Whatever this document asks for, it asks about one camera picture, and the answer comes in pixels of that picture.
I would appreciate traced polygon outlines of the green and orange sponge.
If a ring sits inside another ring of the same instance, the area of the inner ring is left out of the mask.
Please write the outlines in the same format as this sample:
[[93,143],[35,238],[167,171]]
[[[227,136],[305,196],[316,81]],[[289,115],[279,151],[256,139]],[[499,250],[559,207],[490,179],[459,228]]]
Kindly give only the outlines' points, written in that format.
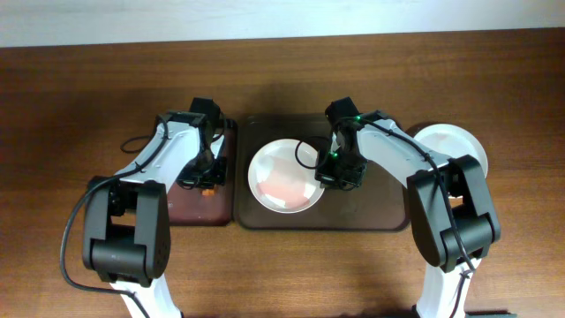
[[203,196],[214,196],[216,194],[216,190],[215,189],[204,189],[201,191],[201,194]]

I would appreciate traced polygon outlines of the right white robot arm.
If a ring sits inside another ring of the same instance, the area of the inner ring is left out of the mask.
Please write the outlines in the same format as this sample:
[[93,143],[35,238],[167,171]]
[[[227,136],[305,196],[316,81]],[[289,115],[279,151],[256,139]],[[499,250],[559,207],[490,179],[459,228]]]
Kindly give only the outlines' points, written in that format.
[[417,248],[425,259],[419,317],[465,317],[464,302],[477,266],[501,237],[484,172],[471,155],[453,158],[415,141],[381,112],[325,113],[331,125],[316,178],[350,191],[367,163],[401,183],[404,208]]

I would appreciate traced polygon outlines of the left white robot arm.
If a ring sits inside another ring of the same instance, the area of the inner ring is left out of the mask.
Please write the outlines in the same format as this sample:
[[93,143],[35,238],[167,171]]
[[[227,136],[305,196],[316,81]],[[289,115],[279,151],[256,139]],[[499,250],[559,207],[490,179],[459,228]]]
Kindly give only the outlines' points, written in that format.
[[180,317],[166,282],[170,248],[167,194],[225,182],[219,110],[169,112],[135,160],[111,180],[93,178],[85,201],[83,262],[110,284],[133,317]]

